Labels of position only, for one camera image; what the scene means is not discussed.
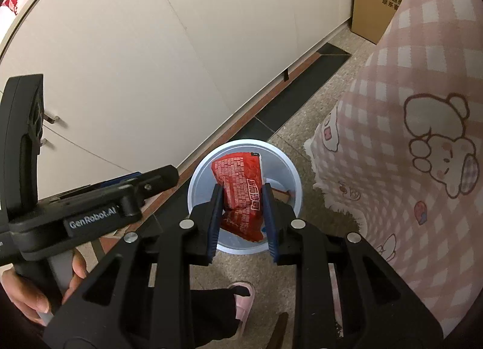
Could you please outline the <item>person left hand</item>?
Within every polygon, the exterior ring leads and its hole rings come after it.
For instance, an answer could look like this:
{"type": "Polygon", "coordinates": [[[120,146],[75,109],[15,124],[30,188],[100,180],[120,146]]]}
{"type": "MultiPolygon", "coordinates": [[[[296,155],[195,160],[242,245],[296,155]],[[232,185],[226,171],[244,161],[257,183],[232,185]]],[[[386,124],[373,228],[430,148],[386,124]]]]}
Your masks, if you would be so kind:
{"type": "MultiPolygon", "coordinates": [[[[76,248],[73,251],[72,270],[73,277],[63,296],[63,303],[78,289],[88,275],[86,260],[76,248]]],[[[27,319],[37,325],[46,325],[40,315],[48,314],[51,311],[51,305],[39,289],[29,280],[17,275],[13,267],[2,272],[1,283],[7,297],[27,319]]]]}

